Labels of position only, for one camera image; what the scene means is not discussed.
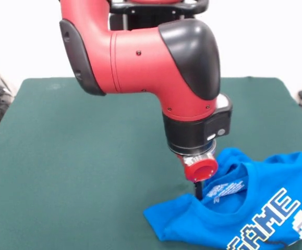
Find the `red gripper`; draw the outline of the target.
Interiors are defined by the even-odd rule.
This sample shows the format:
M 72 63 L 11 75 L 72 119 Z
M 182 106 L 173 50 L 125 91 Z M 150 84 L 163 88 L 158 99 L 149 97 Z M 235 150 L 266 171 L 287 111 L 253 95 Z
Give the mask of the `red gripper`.
M 203 181 L 213 177 L 218 170 L 218 163 L 211 153 L 193 156 L 177 155 L 184 167 L 184 174 L 187 180 L 194 182 L 195 197 L 203 199 Z

